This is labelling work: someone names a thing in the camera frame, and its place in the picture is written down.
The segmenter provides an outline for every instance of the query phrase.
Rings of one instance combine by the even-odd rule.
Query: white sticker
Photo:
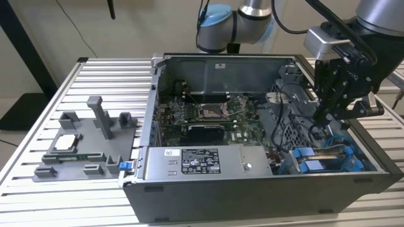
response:
[[[166,149],[164,156],[179,156],[180,149]]]
[[[224,63],[215,64],[215,69],[226,69],[226,64]]]

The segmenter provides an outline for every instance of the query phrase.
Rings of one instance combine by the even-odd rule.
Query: floor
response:
[[[19,98],[0,98],[0,118],[12,107]],[[3,131],[0,130],[0,139],[14,144],[20,144],[28,131]],[[16,147],[0,141],[0,170],[15,152]]]

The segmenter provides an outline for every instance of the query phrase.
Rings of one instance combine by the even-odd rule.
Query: beige wall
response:
[[[106,0],[60,0],[102,58],[151,57],[155,52],[196,52],[199,0],[115,0],[116,20]],[[238,8],[239,0],[212,0]],[[79,57],[92,57],[55,0],[12,0],[12,7],[60,83]],[[262,45],[242,52],[260,53]]]
[[[278,0],[276,5],[282,6],[280,1],[284,1],[286,6],[276,12],[280,14],[284,26],[291,30],[304,30],[311,26],[319,26],[326,21],[304,0]],[[348,19],[356,15],[355,10],[360,0],[322,0],[322,2],[342,19]],[[292,35],[278,29],[274,46],[267,46],[267,51],[271,53],[299,53],[312,57],[303,46],[304,38],[306,35]]]

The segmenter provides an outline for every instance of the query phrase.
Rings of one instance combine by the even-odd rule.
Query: screw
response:
[[[343,57],[343,60],[347,64],[351,64],[351,59],[348,57]]]
[[[250,171],[252,169],[252,165],[250,163],[244,163],[243,166],[246,171]]]

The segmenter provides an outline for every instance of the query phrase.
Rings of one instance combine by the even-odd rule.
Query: black cable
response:
[[[310,134],[308,134],[311,143],[315,143],[314,138],[312,138],[314,128],[315,128],[315,125],[312,124],[310,127]]]
[[[207,15],[210,1],[211,0],[207,1],[207,4],[204,5],[204,8],[203,8],[203,0],[202,0],[200,10],[198,11],[198,25],[196,25],[196,37],[195,37],[196,48],[198,48],[198,35],[200,34],[200,28],[202,28],[202,24],[204,21],[204,16]]]
[[[202,9],[203,9],[203,0],[202,0],[202,5],[200,5],[200,10],[198,11],[196,37],[195,37],[196,48],[198,48],[198,35],[200,34],[200,20],[202,20],[200,12],[202,12]]]
[[[72,21],[72,19],[71,19],[68,13],[64,11],[64,8],[63,8],[63,6],[62,6],[59,0],[55,0],[55,1],[56,1],[58,5],[59,5],[59,7],[60,7],[60,9],[62,9],[62,11],[63,11],[63,13],[64,13],[64,15],[67,16],[67,18],[70,19],[71,23],[74,24],[74,26],[75,26],[75,28],[76,28],[76,31],[78,31],[78,33],[79,33],[79,35],[80,35],[80,37],[82,37],[82,40],[83,40],[83,42],[84,42],[84,44],[87,45],[88,49],[90,49],[91,52],[94,53],[95,57],[98,58],[99,56],[96,55],[94,49],[90,47],[87,41],[84,40],[84,37],[83,37],[83,35],[82,35],[82,32],[80,32],[80,30],[79,30],[79,28],[78,28],[75,22]]]
[[[283,23],[280,22],[280,19],[278,17],[278,13],[276,13],[276,10],[275,10],[275,0],[271,0],[271,7],[272,7],[272,15],[274,15],[274,18],[278,22],[278,25],[280,26],[280,28],[288,32],[290,34],[295,34],[295,35],[300,35],[300,34],[306,34],[308,32],[308,30],[303,30],[303,31],[292,31],[290,30],[284,25]]]
[[[348,25],[343,22],[343,20],[336,16],[336,14],[327,8],[327,6],[319,0],[306,0],[306,2],[332,23],[332,25],[338,28],[338,30],[347,36],[347,38],[351,40],[354,45],[363,52],[371,64],[375,65],[378,63],[378,56],[372,48],[368,46],[368,44],[360,38],[360,36],[355,33],[355,31],[348,27]]]
[[[14,143],[6,141],[6,140],[0,140],[0,142],[7,143],[7,144],[10,144],[10,145],[12,145],[12,146],[15,146],[15,147],[19,147],[19,145],[16,145],[16,144],[14,144]]]
[[[396,100],[396,101],[394,102],[392,109],[395,109],[395,108],[398,107],[399,101],[400,101],[400,100]]]
[[[283,99],[282,94],[284,93],[287,96],[290,96],[288,93],[283,92],[283,88],[284,88],[286,86],[288,86],[288,85],[294,85],[294,86],[302,87],[299,84],[287,83],[287,84],[284,84],[284,85],[279,88],[279,91],[278,91],[278,93],[279,93],[279,98],[280,98],[279,115],[278,115],[276,125],[275,125],[274,131],[272,131],[272,135],[271,135],[271,142],[272,142],[272,144],[276,146],[276,148],[278,148],[279,151],[283,151],[283,152],[286,152],[286,153],[287,153],[287,150],[282,147],[282,144],[278,144],[278,143],[275,142],[275,133],[276,133],[276,130],[278,130],[278,128],[279,128],[280,121],[282,121],[283,114],[284,114],[284,99]]]

